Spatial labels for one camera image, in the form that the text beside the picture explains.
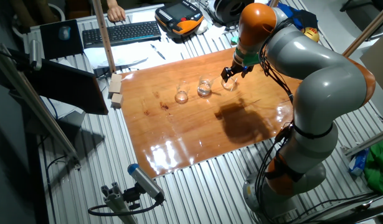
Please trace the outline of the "person's bare hand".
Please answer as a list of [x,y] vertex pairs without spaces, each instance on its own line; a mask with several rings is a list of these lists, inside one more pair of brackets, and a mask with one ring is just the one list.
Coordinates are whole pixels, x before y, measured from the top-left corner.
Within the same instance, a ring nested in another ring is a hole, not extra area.
[[107,16],[112,22],[124,21],[126,19],[125,10],[119,5],[109,6]]

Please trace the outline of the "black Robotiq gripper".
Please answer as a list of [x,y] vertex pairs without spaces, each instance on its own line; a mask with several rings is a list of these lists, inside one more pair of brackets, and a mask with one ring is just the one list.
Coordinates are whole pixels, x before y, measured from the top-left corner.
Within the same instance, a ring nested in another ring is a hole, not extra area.
[[241,77],[244,78],[246,74],[253,70],[254,66],[242,66],[238,64],[236,61],[232,62],[231,67],[224,67],[221,72],[222,80],[227,83],[228,79],[232,76],[241,73]]

